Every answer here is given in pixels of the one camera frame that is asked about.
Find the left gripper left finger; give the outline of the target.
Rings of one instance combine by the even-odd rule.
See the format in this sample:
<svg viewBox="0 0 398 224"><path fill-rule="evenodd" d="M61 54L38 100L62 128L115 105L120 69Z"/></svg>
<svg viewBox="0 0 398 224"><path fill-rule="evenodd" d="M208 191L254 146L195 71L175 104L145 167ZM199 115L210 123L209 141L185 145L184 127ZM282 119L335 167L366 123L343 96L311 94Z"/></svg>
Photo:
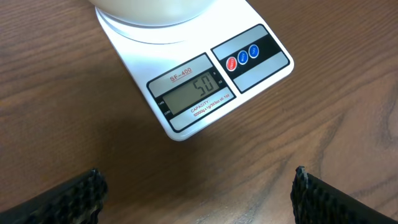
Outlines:
<svg viewBox="0 0 398 224"><path fill-rule="evenodd" d="M97 224L107 194L104 176L92 169L1 212L1 223Z"/></svg>

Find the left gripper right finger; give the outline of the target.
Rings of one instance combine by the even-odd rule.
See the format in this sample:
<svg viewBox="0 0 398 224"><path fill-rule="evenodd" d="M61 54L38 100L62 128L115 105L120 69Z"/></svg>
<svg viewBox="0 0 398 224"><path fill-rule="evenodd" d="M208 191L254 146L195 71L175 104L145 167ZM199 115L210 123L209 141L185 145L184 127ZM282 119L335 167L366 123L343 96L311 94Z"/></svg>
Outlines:
<svg viewBox="0 0 398 224"><path fill-rule="evenodd" d="M303 166L296 168L290 199L296 224L397 224L309 174Z"/></svg>

